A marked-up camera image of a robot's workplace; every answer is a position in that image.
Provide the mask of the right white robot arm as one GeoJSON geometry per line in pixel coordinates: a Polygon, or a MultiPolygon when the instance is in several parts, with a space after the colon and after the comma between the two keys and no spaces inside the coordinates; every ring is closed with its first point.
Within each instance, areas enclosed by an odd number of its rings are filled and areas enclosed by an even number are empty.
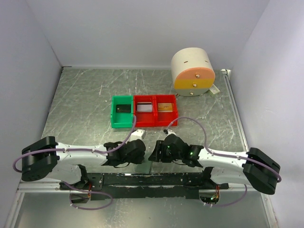
{"type": "Polygon", "coordinates": [[[224,183],[250,185],[255,190],[273,195],[279,182],[280,165],[258,148],[248,152],[225,152],[188,145],[175,134],[157,140],[149,157],[152,162],[182,161],[189,167],[203,168],[202,185],[212,189],[224,183]]]}

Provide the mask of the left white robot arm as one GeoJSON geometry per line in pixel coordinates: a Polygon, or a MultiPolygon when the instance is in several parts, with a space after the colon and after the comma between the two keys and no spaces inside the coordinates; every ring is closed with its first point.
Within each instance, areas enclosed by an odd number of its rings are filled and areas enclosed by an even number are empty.
{"type": "Polygon", "coordinates": [[[145,150],[144,142],[140,139],[85,148],[59,143],[54,136],[47,136],[22,150],[21,179],[30,182],[51,178],[82,190],[89,183],[86,175],[88,168],[140,164],[145,150]]]}

